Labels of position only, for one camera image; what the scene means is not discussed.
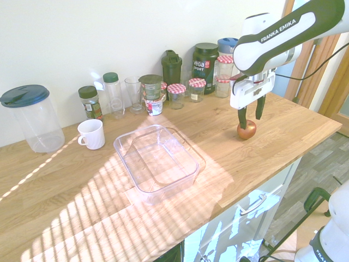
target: apple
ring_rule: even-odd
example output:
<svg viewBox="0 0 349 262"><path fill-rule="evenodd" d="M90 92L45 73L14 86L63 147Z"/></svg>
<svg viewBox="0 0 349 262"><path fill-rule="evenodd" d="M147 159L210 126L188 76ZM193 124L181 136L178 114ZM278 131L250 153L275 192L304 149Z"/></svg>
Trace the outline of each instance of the apple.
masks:
<svg viewBox="0 0 349 262"><path fill-rule="evenodd" d="M255 122L253 122L251 120L247 120L246 121L246 128L245 129L241 128L241 126L239 124L237 131L238 131L238 135L242 139L250 139L252 136L254 136L256 134L257 126L256 126Z"/></svg>

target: glass jar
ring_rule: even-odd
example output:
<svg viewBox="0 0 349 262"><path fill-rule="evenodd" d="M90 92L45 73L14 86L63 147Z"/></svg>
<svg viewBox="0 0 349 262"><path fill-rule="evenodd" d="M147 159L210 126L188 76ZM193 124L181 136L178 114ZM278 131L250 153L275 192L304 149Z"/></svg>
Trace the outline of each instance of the glass jar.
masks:
<svg viewBox="0 0 349 262"><path fill-rule="evenodd" d="M191 102L198 103L203 100L205 85L205 79L193 78L189 80L189 97Z"/></svg>
<svg viewBox="0 0 349 262"><path fill-rule="evenodd" d="M217 87L215 90L216 97L225 98L229 96L229 92L230 92L229 78L230 77L227 75L217 76L216 78Z"/></svg>
<svg viewBox="0 0 349 262"><path fill-rule="evenodd" d="M125 105L121 94L121 84L117 73L110 72L103 75L104 91L108 98L110 113L115 119L123 118Z"/></svg>
<svg viewBox="0 0 349 262"><path fill-rule="evenodd" d="M217 58L218 67L217 67L217 77L227 75L231 77L233 72L233 58L231 56L219 56Z"/></svg>
<svg viewBox="0 0 349 262"><path fill-rule="evenodd" d="M94 86L83 86L78 90L87 119L104 119L99 104L99 96Z"/></svg>
<svg viewBox="0 0 349 262"><path fill-rule="evenodd" d="M182 84L171 84L167 87L169 92L170 107L172 109L181 109L184 106L185 86Z"/></svg>

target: green lid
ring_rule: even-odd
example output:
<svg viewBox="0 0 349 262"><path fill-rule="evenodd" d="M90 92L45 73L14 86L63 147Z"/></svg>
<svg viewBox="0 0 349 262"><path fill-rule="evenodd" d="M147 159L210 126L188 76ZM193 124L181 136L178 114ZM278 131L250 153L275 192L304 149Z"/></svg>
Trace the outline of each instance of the green lid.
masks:
<svg viewBox="0 0 349 262"><path fill-rule="evenodd" d="M158 84L162 80L163 77L160 75L144 75L139 79L142 84Z"/></svg>
<svg viewBox="0 0 349 262"><path fill-rule="evenodd" d="M199 53L216 53L218 45L213 43L199 43L195 45L195 51Z"/></svg>
<svg viewBox="0 0 349 262"><path fill-rule="evenodd" d="M167 67L180 67L182 59L173 50L166 50L166 56L161 59L161 64Z"/></svg>
<svg viewBox="0 0 349 262"><path fill-rule="evenodd" d="M119 76L117 73L110 72L103 75L104 83L114 83L119 81Z"/></svg>
<svg viewBox="0 0 349 262"><path fill-rule="evenodd" d="M84 86L79 89L79 97L88 99L97 95L97 89L94 86Z"/></svg>

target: white mug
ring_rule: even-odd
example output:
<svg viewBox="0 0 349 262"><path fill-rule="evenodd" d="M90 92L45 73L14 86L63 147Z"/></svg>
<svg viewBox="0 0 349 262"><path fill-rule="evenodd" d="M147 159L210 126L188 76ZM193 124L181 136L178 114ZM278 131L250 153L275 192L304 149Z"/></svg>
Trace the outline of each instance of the white mug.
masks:
<svg viewBox="0 0 349 262"><path fill-rule="evenodd" d="M77 127L80 135L77 142L88 149L96 150L104 146L103 122L98 119L83 121Z"/></svg>

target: spice jar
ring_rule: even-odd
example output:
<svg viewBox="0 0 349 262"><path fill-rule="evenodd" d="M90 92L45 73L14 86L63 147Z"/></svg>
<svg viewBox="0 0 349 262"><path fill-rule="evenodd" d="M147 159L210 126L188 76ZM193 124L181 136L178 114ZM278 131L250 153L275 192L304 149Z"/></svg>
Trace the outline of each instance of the spice jar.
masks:
<svg viewBox="0 0 349 262"><path fill-rule="evenodd" d="M84 86L79 89L78 93L87 119L99 119L103 121L104 118L99 104L97 89L94 86Z"/></svg>

